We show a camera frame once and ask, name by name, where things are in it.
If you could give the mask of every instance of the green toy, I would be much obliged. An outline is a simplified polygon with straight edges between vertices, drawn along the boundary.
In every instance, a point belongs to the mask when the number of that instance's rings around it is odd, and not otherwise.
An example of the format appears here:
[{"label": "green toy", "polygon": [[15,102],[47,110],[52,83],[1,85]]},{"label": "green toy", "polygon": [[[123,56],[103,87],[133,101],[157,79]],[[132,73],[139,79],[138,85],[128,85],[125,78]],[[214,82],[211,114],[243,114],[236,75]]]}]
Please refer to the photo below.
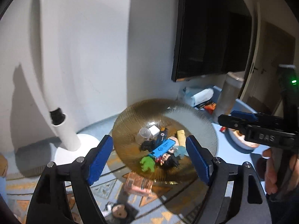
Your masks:
[{"label": "green toy", "polygon": [[148,169],[153,173],[155,171],[155,161],[150,156],[145,156],[140,161],[142,171],[146,172]]}]

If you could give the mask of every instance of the silver screw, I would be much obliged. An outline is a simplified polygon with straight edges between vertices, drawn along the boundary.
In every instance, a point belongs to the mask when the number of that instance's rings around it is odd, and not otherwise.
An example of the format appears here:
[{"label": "silver screw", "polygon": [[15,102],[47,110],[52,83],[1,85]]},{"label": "silver screw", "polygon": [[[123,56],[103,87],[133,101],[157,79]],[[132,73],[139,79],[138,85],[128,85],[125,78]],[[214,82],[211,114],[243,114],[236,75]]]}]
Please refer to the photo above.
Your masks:
[{"label": "silver screw", "polygon": [[220,157],[214,157],[215,163],[222,163],[222,159]]},{"label": "silver screw", "polygon": [[251,168],[251,163],[250,163],[250,162],[247,162],[247,161],[246,161],[246,162],[244,162],[243,164],[244,164],[245,167],[247,167],[247,168]]},{"label": "silver screw", "polygon": [[77,162],[83,162],[84,161],[84,157],[83,156],[80,156],[76,159]]},{"label": "silver screw", "polygon": [[54,162],[50,161],[47,163],[47,167],[53,167],[54,166]]}]

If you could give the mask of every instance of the pile of small items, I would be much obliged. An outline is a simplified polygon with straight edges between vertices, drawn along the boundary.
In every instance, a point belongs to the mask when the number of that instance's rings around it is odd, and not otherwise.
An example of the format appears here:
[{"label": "pile of small items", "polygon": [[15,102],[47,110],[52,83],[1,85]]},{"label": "pile of small items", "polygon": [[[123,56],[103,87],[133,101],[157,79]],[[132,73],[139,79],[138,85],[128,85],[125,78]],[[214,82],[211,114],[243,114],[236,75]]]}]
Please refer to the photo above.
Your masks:
[{"label": "pile of small items", "polygon": [[166,139],[167,128],[162,127],[161,130],[159,130],[158,127],[152,126],[149,128],[151,132],[153,132],[153,127],[156,128],[154,131],[157,132],[157,134],[153,135],[152,140],[144,141],[140,147],[141,151],[147,150],[150,152],[140,161],[142,171],[146,172],[150,170],[154,172],[156,164],[164,168],[178,167],[179,160],[183,159],[185,155],[188,156],[186,151],[185,131],[178,130],[176,137],[171,136]]}]

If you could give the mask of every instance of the clear plastic cup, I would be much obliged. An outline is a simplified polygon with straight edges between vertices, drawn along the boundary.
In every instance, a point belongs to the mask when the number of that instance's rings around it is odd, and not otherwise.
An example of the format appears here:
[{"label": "clear plastic cup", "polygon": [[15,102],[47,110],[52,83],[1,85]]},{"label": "clear plastic cup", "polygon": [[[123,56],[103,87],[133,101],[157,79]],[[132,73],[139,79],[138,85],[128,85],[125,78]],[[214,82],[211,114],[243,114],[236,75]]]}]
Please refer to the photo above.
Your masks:
[{"label": "clear plastic cup", "polygon": [[135,141],[138,144],[142,144],[144,141],[150,139],[150,130],[148,128],[141,128],[135,137]]}]

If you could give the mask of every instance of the amber glass plate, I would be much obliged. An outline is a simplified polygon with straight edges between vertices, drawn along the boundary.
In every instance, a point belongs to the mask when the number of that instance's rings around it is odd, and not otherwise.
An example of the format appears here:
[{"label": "amber glass plate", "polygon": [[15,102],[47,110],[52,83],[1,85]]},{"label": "amber glass plate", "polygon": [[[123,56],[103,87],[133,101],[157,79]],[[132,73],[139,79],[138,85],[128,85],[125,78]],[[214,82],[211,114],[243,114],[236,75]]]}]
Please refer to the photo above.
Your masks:
[{"label": "amber glass plate", "polygon": [[202,147],[216,155],[218,140],[216,132],[203,112],[197,111],[179,101],[169,99],[149,99],[126,108],[116,119],[112,137],[114,148],[123,163],[132,171],[156,182],[179,183],[196,178],[197,174],[189,157],[179,161],[179,167],[165,169],[155,166],[155,172],[143,172],[140,160],[148,151],[140,151],[135,136],[142,127],[156,125],[168,128],[167,137],[177,130],[185,130],[186,136],[193,134]]}]

